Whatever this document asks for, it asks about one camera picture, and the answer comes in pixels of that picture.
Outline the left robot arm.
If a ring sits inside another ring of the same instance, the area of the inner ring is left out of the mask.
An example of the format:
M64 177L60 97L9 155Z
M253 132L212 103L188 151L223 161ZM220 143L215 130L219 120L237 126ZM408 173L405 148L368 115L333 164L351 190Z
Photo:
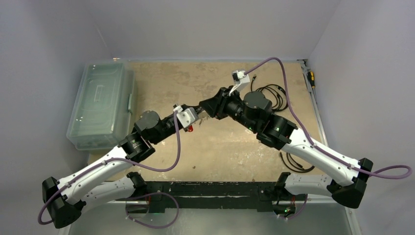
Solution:
M143 112L133 130L104 156L70 176L49 177L42 182L43 206L37 216L40 225L52 223L60 229L72 224L83 213L118 199L147 197L146 183L138 172L120 180L107 180L132 166L155 172L176 167L181 155L180 130L190 131L203 112L200 106L175 105L172 114L160 118L155 111ZM141 164L155 153L153 145L175 135L177 156L172 166L154 168Z

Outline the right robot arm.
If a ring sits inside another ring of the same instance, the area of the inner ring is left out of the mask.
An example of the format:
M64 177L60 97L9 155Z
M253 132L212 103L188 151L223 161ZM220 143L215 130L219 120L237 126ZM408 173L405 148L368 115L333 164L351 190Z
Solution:
M346 157L308 137L295 123L276 115L271 101L261 92L248 92L241 98L237 91L230 94L230 90L222 87L199 105L210 117L230 117L253 132L263 145L295 155L324 172L306 176L282 173L274 190L278 198L314 194L331 197L348 208L360 206L372 161Z

